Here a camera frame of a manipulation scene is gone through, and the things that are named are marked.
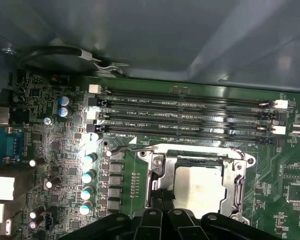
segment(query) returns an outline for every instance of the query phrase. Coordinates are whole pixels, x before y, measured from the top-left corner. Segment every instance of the integrated circuit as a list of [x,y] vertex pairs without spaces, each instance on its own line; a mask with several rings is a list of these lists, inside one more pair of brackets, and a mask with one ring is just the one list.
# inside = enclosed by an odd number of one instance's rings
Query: integrated circuit
[[74,134],[74,139],[81,139],[81,134],[80,133],[75,133]]
[[51,147],[51,150],[58,151],[60,149],[60,142],[53,141],[53,142],[51,142],[50,147]]
[[31,135],[32,141],[42,141],[42,135],[40,133],[32,133]]
[[79,221],[71,221],[70,222],[70,228],[71,229],[79,229],[80,228],[80,222]]
[[77,175],[77,169],[75,167],[69,168],[69,175],[70,176],[76,176]]
[[58,203],[59,202],[59,196],[58,195],[51,195],[51,203]]
[[288,186],[286,199],[291,203],[300,202],[300,184],[290,184]]

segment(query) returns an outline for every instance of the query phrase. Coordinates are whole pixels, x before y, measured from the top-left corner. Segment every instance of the electrolytic capacitor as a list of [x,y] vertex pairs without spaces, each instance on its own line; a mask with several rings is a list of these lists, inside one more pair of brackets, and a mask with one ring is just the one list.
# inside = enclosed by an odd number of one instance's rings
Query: electrolytic capacitor
[[91,201],[84,201],[79,211],[82,215],[87,215],[92,208],[93,204]]
[[44,157],[37,157],[29,161],[31,167],[42,166],[44,164],[46,164],[46,159]]
[[57,185],[60,185],[60,184],[61,184],[61,178],[59,176],[55,176],[51,180],[47,181],[45,186],[48,189],[52,189],[52,188],[55,188]]
[[30,229],[36,229],[44,220],[45,217],[43,215],[38,215],[35,219],[29,222],[28,226]]
[[92,196],[92,194],[94,193],[94,189],[90,186],[86,186],[81,194],[80,194],[80,197],[82,198],[82,200],[89,200]]
[[88,184],[92,181],[92,179],[94,179],[97,176],[97,172],[94,169],[90,169],[89,171],[85,172],[82,177],[81,180],[84,184]]
[[59,97],[59,104],[63,107],[69,107],[72,105],[72,99],[68,96]]
[[37,216],[43,214],[45,212],[45,210],[46,210],[45,207],[40,205],[37,208],[33,209],[30,212],[29,216],[30,216],[31,219],[35,219]]
[[83,164],[92,164],[97,159],[97,155],[95,153],[90,153],[83,158]]
[[62,118],[69,118],[72,115],[72,112],[69,108],[62,106],[58,110],[58,115]]

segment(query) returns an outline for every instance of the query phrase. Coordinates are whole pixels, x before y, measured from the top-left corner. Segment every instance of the screw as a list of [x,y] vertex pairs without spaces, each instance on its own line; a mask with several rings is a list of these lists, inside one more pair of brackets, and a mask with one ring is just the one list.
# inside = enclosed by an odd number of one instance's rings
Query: screw
[[182,214],[182,211],[180,211],[180,210],[174,210],[173,213],[174,213],[175,215],[181,215],[181,214]]
[[163,159],[160,157],[160,156],[156,156],[154,159],[153,159],[153,165],[155,167],[160,167],[163,163]]
[[253,158],[249,158],[248,159],[248,164],[253,164],[254,163],[254,159]]
[[217,218],[217,216],[215,216],[215,215],[209,215],[209,216],[208,216],[208,219],[210,219],[211,221],[215,221],[215,220],[217,220],[218,218]]
[[44,125],[52,125],[52,119],[51,119],[51,117],[45,117],[43,119],[43,123],[44,123]]

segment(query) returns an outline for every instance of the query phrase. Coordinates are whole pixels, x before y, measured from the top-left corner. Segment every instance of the solid capacitor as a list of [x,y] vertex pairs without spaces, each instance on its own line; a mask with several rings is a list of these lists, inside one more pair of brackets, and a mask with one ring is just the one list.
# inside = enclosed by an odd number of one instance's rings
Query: solid capacitor
[[87,215],[90,210],[92,209],[93,204],[90,201],[84,201],[82,206],[80,207],[79,211],[82,215]]
[[96,177],[97,173],[94,169],[90,169],[86,173],[84,173],[81,177],[81,180],[84,184],[88,184]]
[[92,164],[97,159],[95,153],[90,153],[83,158],[83,164]]
[[94,189],[90,186],[86,186],[81,194],[80,197],[82,198],[82,200],[89,200],[91,198],[91,195],[94,193]]
[[65,106],[62,106],[58,109],[58,115],[62,118],[69,118],[71,117],[71,110]]
[[59,104],[63,107],[69,107],[72,104],[72,99],[68,96],[59,97]]

